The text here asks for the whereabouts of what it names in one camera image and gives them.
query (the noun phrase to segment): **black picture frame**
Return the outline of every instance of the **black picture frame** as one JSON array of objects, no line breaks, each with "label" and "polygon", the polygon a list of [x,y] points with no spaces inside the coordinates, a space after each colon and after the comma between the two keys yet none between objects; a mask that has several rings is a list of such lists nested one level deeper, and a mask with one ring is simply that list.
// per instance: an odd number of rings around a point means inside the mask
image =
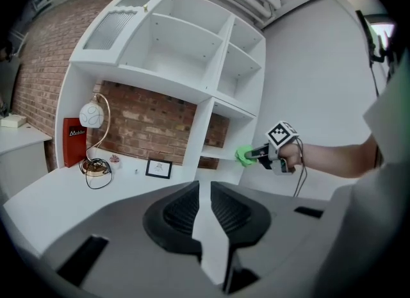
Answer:
[{"label": "black picture frame", "polygon": [[[169,165],[168,174],[166,176],[163,176],[163,175],[157,175],[157,174],[150,173],[149,172],[149,165],[151,164],[152,161],[168,164]],[[151,177],[154,177],[154,178],[170,179],[171,178],[171,169],[172,169],[172,161],[149,158],[148,162],[147,162],[147,169],[145,170],[145,176],[151,176]]]}]

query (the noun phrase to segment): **human arm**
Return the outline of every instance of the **human arm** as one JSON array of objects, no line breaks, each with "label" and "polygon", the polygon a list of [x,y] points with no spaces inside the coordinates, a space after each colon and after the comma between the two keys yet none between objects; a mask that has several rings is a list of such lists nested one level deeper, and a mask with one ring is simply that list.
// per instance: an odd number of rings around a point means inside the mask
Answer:
[{"label": "human arm", "polygon": [[[359,178],[374,168],[376,148],[373,136],[361,145],[322,147],[304,144],[303,157],[306,167],[343,178]],[[289,168],[302,163],[296,144],[281,147],[279,156],[286,159]]]}]

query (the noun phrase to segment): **lamp base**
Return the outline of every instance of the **lamp base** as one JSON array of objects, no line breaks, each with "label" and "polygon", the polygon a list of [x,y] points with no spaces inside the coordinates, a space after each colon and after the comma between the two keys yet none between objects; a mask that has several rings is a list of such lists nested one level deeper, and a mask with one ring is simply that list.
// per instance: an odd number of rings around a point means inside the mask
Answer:
[{"label": "lamp base", "polygon": [[103,176],[111,172],[111,170],[108,169],[105,163],[90,162],[90,160],[85,160],[81,165],[81,169],[83,173],[87,174],[87,176],[90,176],[92,178],[98,178],[99,176]]}]

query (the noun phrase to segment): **white side table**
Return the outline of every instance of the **white side table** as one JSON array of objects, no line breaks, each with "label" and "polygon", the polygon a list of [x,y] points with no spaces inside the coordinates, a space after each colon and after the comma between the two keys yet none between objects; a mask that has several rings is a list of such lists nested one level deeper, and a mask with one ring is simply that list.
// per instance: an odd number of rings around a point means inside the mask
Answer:
[{"label": "white side table", "polygon": [[0,191],[2,203],[48,173],[44,142],[51,137],[30,124],[0,127]]}]

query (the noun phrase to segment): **red book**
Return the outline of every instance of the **red book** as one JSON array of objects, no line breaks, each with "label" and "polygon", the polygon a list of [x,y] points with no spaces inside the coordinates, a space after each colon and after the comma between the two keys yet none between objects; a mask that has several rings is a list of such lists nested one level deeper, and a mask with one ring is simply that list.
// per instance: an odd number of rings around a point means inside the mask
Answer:
[{"label": "red book", "polygon": [[79,118],[64,118],[63,151],[64,166],[71,167],[86,157],[87,128]]}]

